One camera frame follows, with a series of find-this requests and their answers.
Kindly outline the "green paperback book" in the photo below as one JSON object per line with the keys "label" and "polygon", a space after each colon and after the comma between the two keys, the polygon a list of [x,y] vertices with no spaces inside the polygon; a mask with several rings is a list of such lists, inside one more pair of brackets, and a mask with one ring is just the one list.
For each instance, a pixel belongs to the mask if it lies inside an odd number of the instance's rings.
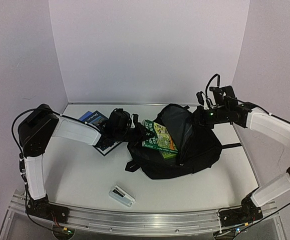
{"label": "green paperback book", "polygon": [[159,151],[163,159],[168,160],[177,157],[177,153],[168,152],[168,151]]}
{"label": "green paperback book", "polygon": [[147,135],[151,136],[151,138],[142,141],[143,147],[153,150],[178,153],[178,149],[165,126],[148,119],[143,120],[142,124],[147,130]]}

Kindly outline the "dark blue hardcover book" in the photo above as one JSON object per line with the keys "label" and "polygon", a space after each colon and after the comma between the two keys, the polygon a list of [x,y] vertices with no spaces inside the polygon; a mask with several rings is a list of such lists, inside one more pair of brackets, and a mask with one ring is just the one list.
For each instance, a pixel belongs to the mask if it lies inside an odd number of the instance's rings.
{"label": "dark blue hardcover book", "polygon": [[[101,123],[108,120],[108,118],[100,113],[99,111],[94,112],[87,112],[87,117],[84,118],[84,122],[87,122],[90,125],[94,125],[97,128],[100,129]],[[108,140],[105,137],[101,136],[97,144],[94,146],[94,148],[102,155],[106,156],[108,153],[110,153],[113,149],[115,149],[117,146],[119,146],[121,142]]]}

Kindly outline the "black student backpack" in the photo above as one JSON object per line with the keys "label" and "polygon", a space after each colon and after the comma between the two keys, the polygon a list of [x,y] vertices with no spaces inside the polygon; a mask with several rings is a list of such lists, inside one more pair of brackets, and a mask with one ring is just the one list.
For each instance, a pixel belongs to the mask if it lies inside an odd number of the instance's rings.
{"label": "black student backpack", "polygon": [[241,143],[221,144],[206,121],[215,117],[213,110],[198,106],[169,104],[155,120],[145,119],[142,125],[147,140],[130,142],[127,149],[132,157],[125,171],[141,169],[152,180],[173,179],[195,174],[212,167],[222,150],[240,147]]}

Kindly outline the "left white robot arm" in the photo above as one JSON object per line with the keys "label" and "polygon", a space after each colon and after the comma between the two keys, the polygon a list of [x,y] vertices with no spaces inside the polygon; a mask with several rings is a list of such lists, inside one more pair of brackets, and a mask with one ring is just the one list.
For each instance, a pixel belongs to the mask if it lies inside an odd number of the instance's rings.
{"label": "left white robot arm", "polygon": [[19,169],[29,198],[26,203],[28,215],[43,219],[64,218],[69,210],[51,204],[45,189],[43,157],[52,138],[64,138],[96,146],[100,138],[114,142],[137,143],[147,138],[145,127],[137,114],[129,114],[122,108],[111,112],[108,120],[99,125],[88,123],[53,111],[49,105],[41,104],[19,114],[26,118],[12,132],[19,154]]}

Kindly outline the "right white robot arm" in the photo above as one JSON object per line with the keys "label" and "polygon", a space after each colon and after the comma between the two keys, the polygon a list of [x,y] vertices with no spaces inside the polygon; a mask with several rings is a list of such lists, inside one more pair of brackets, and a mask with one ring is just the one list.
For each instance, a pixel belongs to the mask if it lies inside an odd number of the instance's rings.
{"label": "right white robot arm", "polygon": [[[220,123],[232,123],[259,132],[290,150],[290,122],[275,116],[262,107],[238,100],[220,88],[214,88],[215,101],[202,91],[196,94],[199,106],[195,118],[202,126],[214,127]],[[263,218],[261,207],[278,196],[290,191],[290,166],[286,172],[249,193],[241,206],[219,212],[224,226],[257,221]]]}

